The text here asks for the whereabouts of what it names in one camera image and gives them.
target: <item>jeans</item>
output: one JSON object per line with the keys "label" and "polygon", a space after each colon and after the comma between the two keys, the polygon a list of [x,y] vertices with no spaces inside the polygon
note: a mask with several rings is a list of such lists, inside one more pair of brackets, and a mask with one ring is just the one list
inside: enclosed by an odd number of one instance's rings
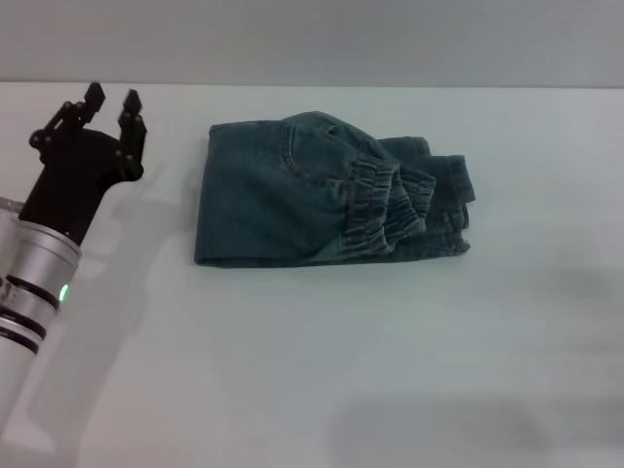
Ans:
{"label": "jeans", "polygon": [[475,195],[463,156],[377,140],[330,115],[211,128],[195,261],[276,267],[463,254]]}

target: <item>jeans pocket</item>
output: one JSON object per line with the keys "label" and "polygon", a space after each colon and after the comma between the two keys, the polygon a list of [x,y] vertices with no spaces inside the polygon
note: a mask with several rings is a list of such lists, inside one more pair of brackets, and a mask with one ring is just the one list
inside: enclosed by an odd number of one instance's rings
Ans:
{"label": "jeans pocket", "polygon": [[348,185],[357,160],[358,151],[339,138],[307,127],[284,126],[282,161],[309,183]]}

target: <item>blue denim jeans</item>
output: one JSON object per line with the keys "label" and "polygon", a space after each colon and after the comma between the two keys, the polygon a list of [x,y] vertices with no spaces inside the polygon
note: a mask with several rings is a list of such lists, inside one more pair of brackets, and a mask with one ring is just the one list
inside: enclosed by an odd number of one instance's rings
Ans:
{"label": "blue denim jeans", "polygon": [[274,267],[463,254],[463,156],[377,140],[330,115],[211,128],[195,261]]}

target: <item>folded jeans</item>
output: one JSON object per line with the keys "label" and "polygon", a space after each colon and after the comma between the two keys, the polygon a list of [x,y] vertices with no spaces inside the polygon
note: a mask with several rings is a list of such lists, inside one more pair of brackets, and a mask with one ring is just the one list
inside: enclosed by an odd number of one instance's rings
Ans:
{"label": "folded jeans", "polygon": [[222,267],[408,261],[460,254],[474,200],[462,156],[376,140],[338,119],[211,128],[195,260]]}

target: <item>black ring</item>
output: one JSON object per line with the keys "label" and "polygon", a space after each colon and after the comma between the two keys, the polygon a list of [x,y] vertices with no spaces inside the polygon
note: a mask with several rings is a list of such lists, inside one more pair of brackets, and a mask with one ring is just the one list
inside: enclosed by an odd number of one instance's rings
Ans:
{"label": "black ring", "polygon": [[50,305],[52,305],[55,308],[55,310],[59,310],[59,306],[60,306],[59,300],[53,295],[51,295],[49,292],[47,292],[46,290],[39,288],[38,286],[35,286],[31,283],[28,283],[27,281],[21,278],[16,278],[15,276],[11,276],[11,275],[7,276],[7,281],[9,281],[14,286],[17,286],[18,288],[21,288],[25,291],[28,291],[29,293],[33,293],[36,296],[41,297],[43,300],[45,300]]}
{"label": "black ring", "polygon": [[9,319],[16,324],[26,327],[27,329],[41,336],[41,339],[46,339],[46,334],[48,334],[46,329],[41,324],[38,324],[31,318],[26,317],[25,315],[21,315],[18,312],[15,312],[5,307],[4,305],[0,305],[0,318]]}
{"label": "black ring", "polygon": [[5,329],[0,327],[0,337],[10,339],[17,344],[22,345],[24,348],[28,348],[33,353],[37,354],[39,352],[39,345],[35,343],[32,339],[26,338],[25,336],[15,333],[9,329]]}

